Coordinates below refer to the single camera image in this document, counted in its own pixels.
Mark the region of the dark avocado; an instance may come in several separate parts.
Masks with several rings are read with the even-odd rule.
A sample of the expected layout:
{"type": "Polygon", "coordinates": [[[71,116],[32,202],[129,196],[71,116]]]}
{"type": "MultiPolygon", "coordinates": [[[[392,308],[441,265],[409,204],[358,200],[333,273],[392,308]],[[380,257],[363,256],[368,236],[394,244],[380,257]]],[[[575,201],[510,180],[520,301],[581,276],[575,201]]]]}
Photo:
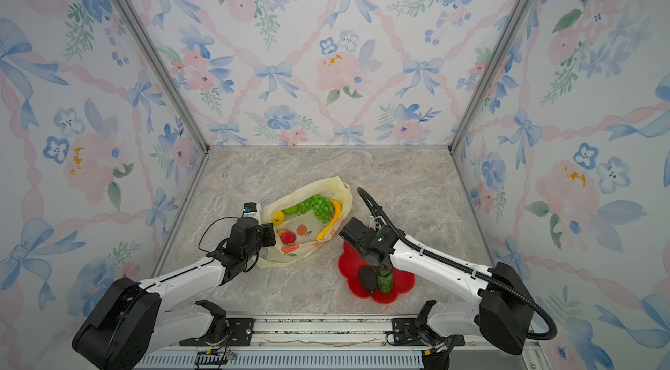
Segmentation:
{"type": "Polygon", "coordinates": [[[374,270],[361,268],[358,274],[358,281],[367,294],[374,294],[378,290],[377,274],[374,270]]]}

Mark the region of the green ribbed fruit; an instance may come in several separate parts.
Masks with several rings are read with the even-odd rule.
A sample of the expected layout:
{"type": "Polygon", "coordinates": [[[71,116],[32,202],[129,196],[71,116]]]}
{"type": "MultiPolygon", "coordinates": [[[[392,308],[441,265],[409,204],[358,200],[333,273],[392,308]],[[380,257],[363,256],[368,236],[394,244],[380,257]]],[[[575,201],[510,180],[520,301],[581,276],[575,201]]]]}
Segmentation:
{"type": "Polygon", "coordinates": [[[394,289],[394,273],[389,270],[379,270],[376,276],[376,284],[380,293],[391,293],[394,289]]]}

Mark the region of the red flower-shaped plate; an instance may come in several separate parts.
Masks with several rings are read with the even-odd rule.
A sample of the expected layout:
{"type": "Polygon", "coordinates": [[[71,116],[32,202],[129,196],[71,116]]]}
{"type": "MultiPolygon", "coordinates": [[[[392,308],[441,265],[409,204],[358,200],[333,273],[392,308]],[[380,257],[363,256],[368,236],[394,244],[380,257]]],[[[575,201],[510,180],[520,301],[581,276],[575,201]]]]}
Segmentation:
{"type": "Polygon", "coordinates": [[[398,300],[399,296],[410,293],[415,287],[415,275],[409,272],[393,270],[394,289],[391,293],[380,293],[377,290],[374,294],[367,294],[358,281],[359,270],[366,267],[378,274],[375,267],[370,267],[364,259],[359,257],[359,253],[350,244],[345,242],[343,244],[343,253],[338,260],[338,270],[347,280],[348,288],[355,297],[359,299],[372,299],[380,305],[391,305],[398,300]]]}

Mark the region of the yellow printed plastic bag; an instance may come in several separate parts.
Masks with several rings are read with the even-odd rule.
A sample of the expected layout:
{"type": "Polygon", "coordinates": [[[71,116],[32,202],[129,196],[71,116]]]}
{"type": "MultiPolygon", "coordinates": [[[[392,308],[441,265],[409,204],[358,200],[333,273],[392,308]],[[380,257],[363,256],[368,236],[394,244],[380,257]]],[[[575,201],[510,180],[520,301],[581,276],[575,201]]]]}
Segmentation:
{"type": "Polygon", "coordinates": [[[291,206],[301,203],[305,199],[320,194],[330,200],[337,200],[342,206],[340,219],[335,227],[321,241],[317,241],[317,235],[327,224],[321,223],[313,212],[303,216],[285,216],[284,223],[279,227],[274,227],[277,244],[266,248],[260,254],[258,265],[262,268],[282,268],[288,267],[303,258],[315,253],[321,246],[330,241],[343,226],[345,220],[352,211],[352,189],[349,184],[342,181],[338,176],[334,178],[325,178],[319,181],[309,183],[302,188],[295,190],[281,199],[268,204],[261,209],[261,220],[264,223],[272,225],[271,219],[275,212],[288,209],[291,206]],[[285,246],[282,244],[277,232],[279,230],[288,230],[296,234],[297,240],[294,244],[285,246]]]}

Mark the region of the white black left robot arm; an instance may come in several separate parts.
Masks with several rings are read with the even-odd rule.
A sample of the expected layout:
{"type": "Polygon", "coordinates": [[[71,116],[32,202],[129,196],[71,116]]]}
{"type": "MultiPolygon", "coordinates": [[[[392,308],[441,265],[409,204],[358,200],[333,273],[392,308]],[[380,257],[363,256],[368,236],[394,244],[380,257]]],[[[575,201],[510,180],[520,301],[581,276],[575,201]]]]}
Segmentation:
{"type": "Polygon", "coordinates": [[[209,300],[177,305],[249,272],[260,252],[275,244],[272,224],[245,216],[192,265],[153,279],[114,281],[74,335],[73,350],[99,369],[132,369],[147,354],[183,340],[222,345],[231,334],[222,307],[209,300]]]}

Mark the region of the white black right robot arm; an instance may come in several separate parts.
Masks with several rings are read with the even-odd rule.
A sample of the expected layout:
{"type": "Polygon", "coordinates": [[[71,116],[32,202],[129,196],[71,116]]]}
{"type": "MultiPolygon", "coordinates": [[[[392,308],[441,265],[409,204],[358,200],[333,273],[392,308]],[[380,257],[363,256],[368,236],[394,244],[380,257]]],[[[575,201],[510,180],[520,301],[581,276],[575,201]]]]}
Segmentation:
{"type": "Polygon", "coordinates": [[[443,304],[427,301],[415,319],[409,340],[439,348],[452,336],[481,335],[493,347],[512,355],[523,352],[534,311],[515,295],[502,289],[506,284],[528,300],[529,291],[518,272],[505,263],[490,268],[472,264],[406,236],[400,239],[390,226],[378,229],[350,219],[340,232],[368,265],[409,272],[428,280],[462,299],[443,304]]]}

